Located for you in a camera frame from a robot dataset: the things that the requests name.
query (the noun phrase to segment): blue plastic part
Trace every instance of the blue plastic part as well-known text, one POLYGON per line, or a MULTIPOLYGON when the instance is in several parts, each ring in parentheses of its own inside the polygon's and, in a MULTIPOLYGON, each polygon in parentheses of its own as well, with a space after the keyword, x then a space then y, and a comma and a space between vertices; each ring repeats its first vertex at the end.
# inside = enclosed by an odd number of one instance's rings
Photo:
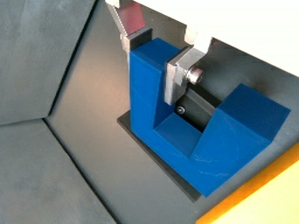
POLYGON ((164 103, 164 63, 178 52, 155 39, 130 53, 131 129, 210 196, 271 144, 290 110, 241 84, 200 133, 164 103))

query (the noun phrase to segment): white component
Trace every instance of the white component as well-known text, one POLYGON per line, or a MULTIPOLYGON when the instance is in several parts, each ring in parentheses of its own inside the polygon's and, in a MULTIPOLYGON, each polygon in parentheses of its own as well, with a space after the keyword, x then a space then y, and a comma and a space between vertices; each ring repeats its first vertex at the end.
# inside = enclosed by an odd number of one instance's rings
POLYGON ((132 2, 132 0, 107 0, 107 4, 120 8, 126 5, 128 5, 132 2))
POLYGON ((200 33, 198 30, 187 26, 184 33, 184 41, 194 45, 194 48, 207 53, 211 46, 211 35, 208 33, 200 33))
POLYGON ((299 76, 297 1, 135 1, 299 76))

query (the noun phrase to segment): screw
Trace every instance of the screw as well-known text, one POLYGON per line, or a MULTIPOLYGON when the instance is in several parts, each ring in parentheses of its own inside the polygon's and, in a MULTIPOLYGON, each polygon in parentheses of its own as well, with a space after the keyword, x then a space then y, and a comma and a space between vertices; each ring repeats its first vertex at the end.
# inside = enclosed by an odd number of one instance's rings
POLYGON ((175 110, 176 110, 176 113, 179 115, 183 115, 184 114, 184 107, 183 106, 179 106, 175 110))
POLYGON ((203 77, 203 71, 199 69, 198 66, 192 66, 186 75, 187 81, 192 85, 196 85, 198 83, 200 83, 202 77, 203 77))

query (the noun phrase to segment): orange stripe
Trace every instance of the orange stripe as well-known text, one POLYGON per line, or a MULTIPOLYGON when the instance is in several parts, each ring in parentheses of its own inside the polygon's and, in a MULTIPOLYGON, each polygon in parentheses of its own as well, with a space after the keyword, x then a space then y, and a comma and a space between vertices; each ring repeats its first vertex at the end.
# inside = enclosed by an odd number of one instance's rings
POLYGON ((198 219, 196 224, 212 223, 242 200, 267 184, 299 160, 299 143, 262 172, 198 219))

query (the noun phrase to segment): dark gray surface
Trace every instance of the dark gray surface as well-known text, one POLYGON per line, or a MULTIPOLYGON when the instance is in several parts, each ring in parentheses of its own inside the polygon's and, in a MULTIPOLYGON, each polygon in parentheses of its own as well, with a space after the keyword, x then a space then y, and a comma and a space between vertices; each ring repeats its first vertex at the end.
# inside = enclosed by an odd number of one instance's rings
POLYGON ((115 223, 43 120, 0 126, 0 223, 115 223))
MULTIPOLYGON (((275 142, 208 197, 192 203, 118 125, 128 111, 127 55, 102 3, 48 121, 126 224, 192 224, 299 137, 299 79, 218 42, 202 62, 202 85, 221 99, 241 82, 293 112, 275 142)), ((183 46, 183 25, 144 9, 154 34, 183 46)))
POLYGON ((0 124, 48 115, 94 3, 0 2, 0 124))
POLYGON ((195 202, 202 194, 198 190, 191 186, 191 184, 184 180, 184 178, 179 175, 179 173, 174 170, 174 168, 160 159, 160 157, 155 154, 152 149, 146 145, 143 140, 136 136, 134 131, 131 130, 131 112, 127 111, 118 119, 119 125, 126 130, 127 134, 135 139, 136 143, 140 145, 144 152, 154 159, 156 164, 162 167, 164 173, 172 179, 172 182, 180 187, 182 191, 190 197, 191 201, 195 202))

